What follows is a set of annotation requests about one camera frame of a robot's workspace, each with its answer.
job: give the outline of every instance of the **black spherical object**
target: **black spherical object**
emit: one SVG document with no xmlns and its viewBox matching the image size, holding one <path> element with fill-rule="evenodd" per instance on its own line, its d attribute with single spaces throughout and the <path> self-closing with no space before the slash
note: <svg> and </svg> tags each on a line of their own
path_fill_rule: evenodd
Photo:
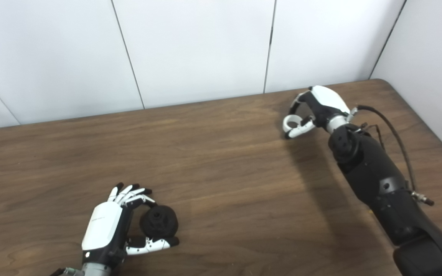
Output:
<svg viewBox="0 0 442 276">
<path fill-rule="evenodd" d="M 177 215 L 168 206 L 154 206 L 141 217 L 139 226 L 148 237 L 170 238 L 178 230 Z"/>
</svg>

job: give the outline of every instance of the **cable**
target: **cable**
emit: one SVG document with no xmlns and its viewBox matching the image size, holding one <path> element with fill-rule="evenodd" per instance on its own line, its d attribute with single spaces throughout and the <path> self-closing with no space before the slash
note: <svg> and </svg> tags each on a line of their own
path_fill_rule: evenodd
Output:
<svg viewBox="0 0 442 276">
<path fill-rule="evenodd" d="M 405 164 L 407 164 L 407 171 L 409 171 L 409 177 L 410 177 L 410 183 L 412 185 L 412 191 L 416 191 L 416 177 L 414 176 L 414 170 L 412 170 L 412 165 L 410 164 L 409 155 L 407 154 L 407 151 L 405 150 L 405 146 L 402 142 L 402 139 L 398 135 L 398 132 L 395 130 L 395 128 L 393 127 L 391 122 L 388 121 L 388 119 L 386 119 L 386 117 L 381 112 L 379 112 L 375 108 L 370 107 L 368 105 L 358 105 L 358 110 L 368 110 L 368 111 L 375 113 L 387 124 L 388 128 L 390 128 L 391 133 L 393 133 L 393 136 L 395 136 L 395 139 L 397 140 L 398 145 L 400 146 L 400 150 L 402 151 L 402 154 L 404 156 Z"/>
<path fill-rule="evenodd" d="M 365 131 L 368 131 L 368 130 L 370 130 L 371 128 L 376 128 L 376 133 L 378 133 L 378 140 L 379 140 L 379 144 L 381 145 L 381 148 L 383 149 L 383 150 L 385 150 L 385 148 L 384 148 L 384 143 L 383 143 L 383 139 L 382 139 L 382 137 L 381 137 L 381 131 L 379 131 L 379 126 L 378 125 L 370 125 L 370 126 L 368 126 L 368 127 L 366 127 L 365 128 Z"/>
</svg>

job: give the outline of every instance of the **wood grain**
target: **wood grain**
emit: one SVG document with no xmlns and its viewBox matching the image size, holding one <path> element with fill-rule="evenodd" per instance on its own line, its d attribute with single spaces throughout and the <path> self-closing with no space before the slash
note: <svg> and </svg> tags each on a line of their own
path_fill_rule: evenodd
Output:
<svg viewBox="0 0 442 276">
<path fill-rule="evenodd" d="M 442 143 L 382 80 L 329 87 L 395 125 L 419 190 L 437 203 L 424 209 L 442 228 Z M 333 162 L 328 134 L 281 138 L 297 93 L 0 129 L 0 276 L 80 268 L 91 211 L 120 181 L 139 182 L 172 206 L 181 240 L 130 257 L 121 276 L 398 275 L 393 248 Z M 361 112 L 356 121 L 382 125 L 405 172 L 379 118 Z"/>
</svg>

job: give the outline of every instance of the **robotic arm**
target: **robotic arm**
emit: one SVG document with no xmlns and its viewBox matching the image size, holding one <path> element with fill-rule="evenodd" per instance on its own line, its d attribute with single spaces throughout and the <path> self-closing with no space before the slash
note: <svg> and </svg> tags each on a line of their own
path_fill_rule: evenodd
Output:
<svg viewBox="0 0 442 276">
<path fill-rule="evenodd" d="M 51 276 L 109 276 L 128 255 L 146 254 L 176 246 L 178 221 L 175 212 L 148 197 L 152 191 L 139 184 L 123 188 L 119 183 L 106 202 L 95 207 L 84 234 L 82 269 L 58 269 Z M 142 216 L 140 227 L 145 236 L 128 237 L 135 208 L 145 204 L 149 210 Z"/>
<path fill-rule="evenodd" d="M 306 103 L 313 115 L 302 119 L 295 115 Z M 368 205 L 397 247 L 393 259 L 404 276 L 442 276 L 442 231 L 424 214 L 418 203 L 434 202 L 418 194 L 395 166 L 382 145 L 363 127 L 351 124 L 359 110 L 378 114 L 396 136 L 404 157 L 407 155 L 393 126 L 372 107 L 358 105 L 349 110 L 342 98 L 324 86 L 310 87 L 293 101 L 283 129 L 287 139 L 295 138 L 315 127 L 329 134 L 328 146 L 340 171 L 357 198 Z M 411 181 L 412 169 L 408 162 Z"/>
</svg>

